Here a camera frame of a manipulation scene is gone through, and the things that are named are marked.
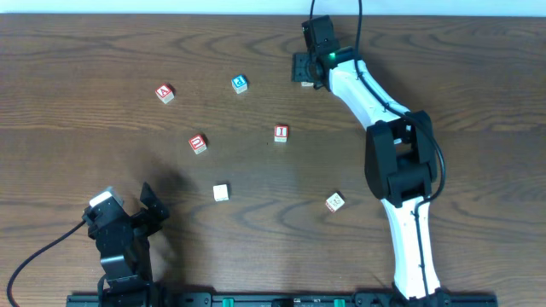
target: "white backdrop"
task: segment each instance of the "white backdrop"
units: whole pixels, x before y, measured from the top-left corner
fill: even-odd
[[[2,13],[309,14],[311,0],[0,0]],[[546,0],[363,0],[365,14],[546,16]],[[356,14],[357,0],[317,0],[317,14]]]

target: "green connector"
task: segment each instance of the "green connector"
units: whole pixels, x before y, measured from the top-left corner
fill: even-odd
[[[235,305],[235,300],[232,298],[224,298],[222,300],[222,307],[233,307],[233,305]]]
[[[344,299],[335,299],[334,300],[334,307],[345,307],[345,300]]]

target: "blue and white block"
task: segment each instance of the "blue and white block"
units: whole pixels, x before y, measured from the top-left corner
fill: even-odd
[[[247,80],[245,79],[243,75],[239,75],[235,78],[232,78],[231,85],[233,86],[233,90],[235,90],[237,94],[240,94],[248,89]]]

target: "wooden floor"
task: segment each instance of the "wooden floor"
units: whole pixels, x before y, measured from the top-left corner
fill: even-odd
[[[77,224],[95,193],[112,185],[135,212],[148,181],[171,209],[152,244],[172,287],[389,287],[391,236],[364,180],[363,128],[331,93],[290,82],[305,19],[3,15],[0,286]],[[333,20],[341,44],[353,44],[357,19]],[[545,39],[544,19],[363,23],[370,71],[429,113],[444,150],[448,181],[430,218],[442,285],[495,292],[505,306],[546,300]],[[236,95],[230,79],[241,73],[250,85]],[[154,94],[163,82],[177,89],[167,105]],[[290,126],[286,144],[273,142],[278,123]],[[197,133],[209,148],[196,156]],[[229,182],[229,201],[214,201],[218,182]],[[333,214],[324,201],[335,190],[346,204]],[[23,270],[14,295],[60,306],[94,292],[102,274],[81,229]]]

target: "block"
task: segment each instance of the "block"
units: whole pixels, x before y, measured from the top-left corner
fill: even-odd
[[[288,126],[275,126],[275,142],[286,142],[288,139]]]
[[[229,200],[227,184],[212,187],[212,192],[214,193],[214,199],[216,201]]]
[[[345,201],[337,193],[334,193],[334,195],[330,196],[330,198],[326,200],[326,207],[330,209],[331,212],[338,211],[338,209],[340,209],[344,204]]]
[[[189,145],[194,149],[195,154],[200,154],[206,150],[206,143],[203,136],[197,135],[189,139]]]
[[[172,100],[172,98],[174,98],[174,92],[167,84],[162,84],[157,90],[155,90],[155,94],[165,104],[167,104],[169,101]]]
[[[235,90],[237,94],[240,94],[248,89],[247,80],[245,79],[243,75],[239,75],[235,78],[232,78],[231,85],[233,86],[233,90]]]

